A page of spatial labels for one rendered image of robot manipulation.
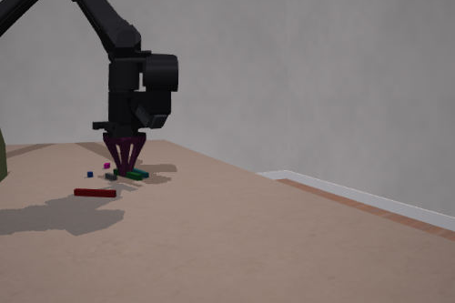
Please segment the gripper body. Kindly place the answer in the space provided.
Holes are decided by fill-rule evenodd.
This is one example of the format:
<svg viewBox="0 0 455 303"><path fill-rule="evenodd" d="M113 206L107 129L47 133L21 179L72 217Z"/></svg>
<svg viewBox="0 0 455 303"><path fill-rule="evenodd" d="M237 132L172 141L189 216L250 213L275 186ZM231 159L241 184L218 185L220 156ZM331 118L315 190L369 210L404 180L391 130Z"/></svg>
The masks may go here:
<svg viewBox="0 0 455 303"><path fill-rule="evenodd" d="M138 132L140 128L147 128L142 122L125 122L116 123L109 122L109 93L127 93L128 90L109 90L108 92L108 121L93 122L93 130L105 129L103 136L110 138L131 137L131 136L146 136L145 132Z"/></svg>

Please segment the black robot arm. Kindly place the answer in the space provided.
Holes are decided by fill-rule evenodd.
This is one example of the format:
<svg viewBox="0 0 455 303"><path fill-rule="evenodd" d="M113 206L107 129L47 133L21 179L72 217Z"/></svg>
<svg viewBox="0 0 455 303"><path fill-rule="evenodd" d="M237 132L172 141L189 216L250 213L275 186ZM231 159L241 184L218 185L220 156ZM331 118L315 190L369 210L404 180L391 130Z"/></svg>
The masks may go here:
<svg viewBox="0 0 455 303"><path fill-rule="evenodd" d="M2 0L0 37L37 1ZM109 93L109 122L142 122L150 129L162 128L171 114L171 92L178 89L177 57L141 51L141 34L107 0L75 1L108 53L108 90L128 90ZM132 92L139 90L139 73L143 73L146 91Z"/></svg>

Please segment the turquoise rod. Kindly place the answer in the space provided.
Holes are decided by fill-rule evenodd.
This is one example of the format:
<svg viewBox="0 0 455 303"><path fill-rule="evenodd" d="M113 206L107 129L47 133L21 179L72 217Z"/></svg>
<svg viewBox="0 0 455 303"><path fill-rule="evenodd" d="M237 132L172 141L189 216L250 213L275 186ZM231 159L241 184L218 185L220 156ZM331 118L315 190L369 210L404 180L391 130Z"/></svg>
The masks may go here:
<svg viewBox="0 0 455 303"><path fill-rule="evenodd" d="M136 169L136 168L133 168L132 172L142 174L143 178L148 178L149 177L149 173L148 172L142 171L142 170L139 170L139 169Z"/></svg>

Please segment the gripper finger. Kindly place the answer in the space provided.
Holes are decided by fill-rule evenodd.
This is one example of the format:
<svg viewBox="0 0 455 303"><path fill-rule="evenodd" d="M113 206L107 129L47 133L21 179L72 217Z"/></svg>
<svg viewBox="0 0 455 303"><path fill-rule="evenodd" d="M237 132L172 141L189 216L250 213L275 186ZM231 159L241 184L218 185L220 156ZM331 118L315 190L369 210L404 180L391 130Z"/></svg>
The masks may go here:
<svg viewBox="0 0 455 303"><path fill-rule="evenodd" d="M143 145L145 144L145 142L147 140L147 136L133 136L131 138L132 138L131 144L133 144L133 149L132 149L129 165L127 166L127 171L129 171L129 172L133 171L137 157L138 157Z"/></svg>
<svg viewBox="0 0 455 303"><path fill-rule="evenodd" d="M112 140L112 139L114 139L114 140ZM104 140L110 154L112 155L112 157L115 160L119 175L121 177L125 177L126 171L127 171L129 151L130 151L130 146L131 146L131 137L108 138L108 136L103 136L103 140ZM119 158L119 155L118 155L118 152L116 149L116 145L118 145L120 147L122 163L120 162L120 158Z"/></svg>

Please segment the green rod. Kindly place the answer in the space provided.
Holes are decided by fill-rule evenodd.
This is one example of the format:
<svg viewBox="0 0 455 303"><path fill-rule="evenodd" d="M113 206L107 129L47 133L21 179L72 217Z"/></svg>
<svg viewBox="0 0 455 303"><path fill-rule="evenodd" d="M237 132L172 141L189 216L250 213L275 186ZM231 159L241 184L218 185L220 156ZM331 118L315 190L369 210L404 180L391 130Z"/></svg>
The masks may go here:
<svg viewBox="0 0 455 303"><path fill-rule="evenodd" d="M113 171L114 171L114 175L120 176L117 169L113 169ZM121 176L120 176L120 177L121 177ZM125 177L126 177L126 178L130 178L130 179L133 179L133 180L136 180L136 181L143 180L141 174L134 173L134 172L129 172L129 171L126 172L126 176L125 176Z"/></svg>

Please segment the grey rod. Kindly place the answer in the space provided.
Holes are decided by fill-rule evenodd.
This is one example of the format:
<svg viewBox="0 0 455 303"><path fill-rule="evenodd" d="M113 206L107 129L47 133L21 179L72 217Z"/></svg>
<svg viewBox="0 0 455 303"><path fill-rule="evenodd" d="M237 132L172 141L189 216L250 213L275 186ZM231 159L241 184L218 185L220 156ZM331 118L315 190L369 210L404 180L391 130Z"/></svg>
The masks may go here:
<svg viewBox="0 0 455 303"><path fill-rule="evenodd" d="M112 173L105 173L105 176L106 176L107 179L117 180L117 175L114 175Z"/></svg>

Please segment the dark red rectangular bar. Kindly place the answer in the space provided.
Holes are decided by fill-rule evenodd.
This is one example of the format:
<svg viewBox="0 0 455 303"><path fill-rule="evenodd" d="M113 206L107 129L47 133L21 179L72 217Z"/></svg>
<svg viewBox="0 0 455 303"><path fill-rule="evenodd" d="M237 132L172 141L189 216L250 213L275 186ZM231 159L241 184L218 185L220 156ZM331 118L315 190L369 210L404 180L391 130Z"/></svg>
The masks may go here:
<svg viewBox="0 0 455 303"><path fill-rule="evenodd" d="M116 190L76 188L74 194L78 197L116 197Z"/></svg>

